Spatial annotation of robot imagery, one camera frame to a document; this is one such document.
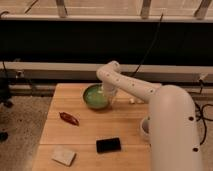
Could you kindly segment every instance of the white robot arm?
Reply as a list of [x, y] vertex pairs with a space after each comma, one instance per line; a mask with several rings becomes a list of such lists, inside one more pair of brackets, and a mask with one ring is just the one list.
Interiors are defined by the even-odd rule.
[[152, 171], [203, 171], [195, 105], [184, 89], [121, 75], [116, 61], [99, 68], [97, 77], [105, 95], [120, 88], [149, 103]]

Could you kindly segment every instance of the electrical outlet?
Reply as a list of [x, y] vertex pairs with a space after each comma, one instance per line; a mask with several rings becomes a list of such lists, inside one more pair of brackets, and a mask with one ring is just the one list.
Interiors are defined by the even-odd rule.
[[204, 81], [208, 75], [209, 75], [208, 73], [201, 73], [199, 75], [199, 80], [198, 81]]
[[16, 71], [16, 79], [24, 78], [24, 70], [17, 70]]

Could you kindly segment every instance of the wooden table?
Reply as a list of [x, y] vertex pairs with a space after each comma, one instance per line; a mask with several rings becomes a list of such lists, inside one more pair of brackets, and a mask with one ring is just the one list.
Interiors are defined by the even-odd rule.
[[[119, 90], [111, 108], [91, 110], [82, 98], [89, 85], [57, 85], [33, 171], [150, 171], [150, 147], [139, 132], [139, 123], [147, 115], [147, 104], [130, 104], [132, 96]], [[59, 112], [72, 114], [80, 126], [62, 121]], [[120, 138], [122, 150], [98, 154], [96, 140], [112, 137]], [[70, 167], [51, 159], [56, 145], [76, 152]]]

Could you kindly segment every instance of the white sponge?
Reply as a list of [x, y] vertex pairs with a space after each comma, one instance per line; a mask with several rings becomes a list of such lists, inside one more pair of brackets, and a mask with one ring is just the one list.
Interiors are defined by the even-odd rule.
[[70, 166], [74, 158], [75, 152], [62, 146], [56, 146], [52, 154], [53, 160], [60, 162], [66, 166]]

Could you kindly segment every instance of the gray floor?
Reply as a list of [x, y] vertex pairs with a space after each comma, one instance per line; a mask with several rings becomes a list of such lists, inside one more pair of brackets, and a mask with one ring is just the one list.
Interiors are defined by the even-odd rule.
[[[51, 97], [13, 97], [10, 109], [0, 105], [0, 131], [7, 131], [7, 141], [0, 143], [1, 171], [30, 171], [38, 147], [39, 139], [51, 103]], [[205, 110], [212, 117], [213, 107]], [[201, 146], [205, 171], [213, 171], [213, 122], [207, 122], [208, 134]], [[198, 123], [200, 136], [203, 124]]]

